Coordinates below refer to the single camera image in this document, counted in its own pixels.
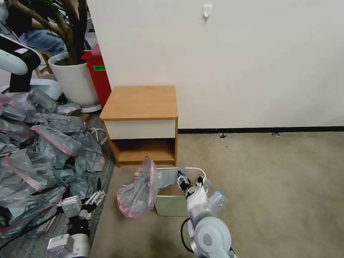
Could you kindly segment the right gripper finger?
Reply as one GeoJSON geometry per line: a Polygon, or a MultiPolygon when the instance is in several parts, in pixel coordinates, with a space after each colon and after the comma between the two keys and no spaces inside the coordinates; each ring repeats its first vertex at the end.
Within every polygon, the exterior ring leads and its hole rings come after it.
{"type": "Polygon", "coordinates": [[[187,190],[190,187],[190,181],[186,175],[184,175],[180,170],[177,172],[177,185],[181,190],[187,190]]]}
{"type": "Polygon", "coordinates": [[[209,189],[211,182],[206,178],[199,176],[196,181],[197,186],[202,186],[204,190],[209,189]]]}

